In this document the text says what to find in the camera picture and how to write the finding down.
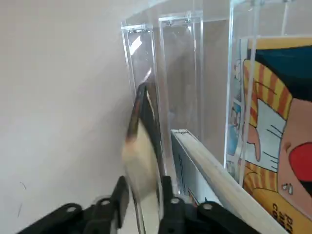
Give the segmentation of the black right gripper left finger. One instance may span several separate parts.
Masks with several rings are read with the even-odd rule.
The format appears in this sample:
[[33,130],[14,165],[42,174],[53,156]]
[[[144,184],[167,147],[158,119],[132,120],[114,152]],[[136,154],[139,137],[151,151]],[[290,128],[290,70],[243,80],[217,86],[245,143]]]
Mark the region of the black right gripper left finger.
[[83,209],[67,203],[21,230],[20,234],[116,234],[129,204],[129,188],[120,176],[112,194]]

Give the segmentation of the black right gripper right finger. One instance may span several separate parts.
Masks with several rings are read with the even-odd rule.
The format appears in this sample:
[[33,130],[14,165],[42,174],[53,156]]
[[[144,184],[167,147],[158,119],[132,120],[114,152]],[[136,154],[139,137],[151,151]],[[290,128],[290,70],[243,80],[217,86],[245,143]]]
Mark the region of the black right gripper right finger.
[[169,176],[161,179],[163,218],[159,234],[254,234],[256,230],[216,202],[197,206],[185,203],[173,194]]

